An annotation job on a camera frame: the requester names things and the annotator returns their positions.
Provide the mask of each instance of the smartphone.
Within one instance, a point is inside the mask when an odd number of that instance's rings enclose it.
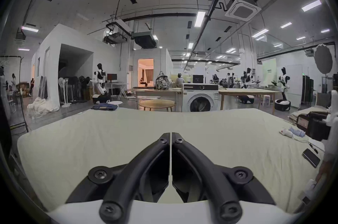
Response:
[[[308,162],[311,163],[311,165],[313,167],[317,167],[320,159],[313,153],[311,152],[310,149],[306,149],[303,153],[302,153],[303,158],[305,158]]]

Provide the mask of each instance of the white table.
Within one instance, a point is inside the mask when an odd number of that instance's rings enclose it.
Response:
[[[120,87],[120,94],[118,95],[117,99],[120,100],[120,98],[122,97],[122,95],[127,98],[127,95],[126,93],[124,92],[126,86],[127,86],[127,83],[105,83],[104,84],[105,86],[106,85],[110,85],[110,89],[112,90],[112,86],[113,85],[117,85]]]

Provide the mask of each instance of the stool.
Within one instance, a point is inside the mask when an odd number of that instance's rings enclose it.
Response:
[[[265,106],[265,104],[267,104],[267,106],[270,106],[270,95],[264,95],[263,98],[263,106]]]
[[[175,106],[175,102],[172,100],[144,100],[139,103],[139,106],[143,107],[144,111],[146,108],[149,108],[150,110],[152,108],[166,108],[167,112],[169,112],[168,108],[170,108],[170,111],[172,112],[172,107]]]
[[[119,107],[121,104],[123,104],[123,102],[122,101],[110,101],[108,102],[108,104],[117,105]]]

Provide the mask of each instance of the white chair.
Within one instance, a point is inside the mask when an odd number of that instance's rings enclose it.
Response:
[[[263,106],[270,106],[270,95],[264,95]]]
[[[121,104],[123,104],[122,101],[110,101],[108,102],[108,104],[113,104],[113,105],[117,105],[118,107],[120,107]]]

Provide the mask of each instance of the cable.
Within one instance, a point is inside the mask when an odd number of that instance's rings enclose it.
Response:
[[[116,13],[115,13],[115,19],[116,19],[116,15],[117,15],[117,10],[118,10],[118,8],[119,8],[119,3],[120,3],[120,0],[117,2]]]

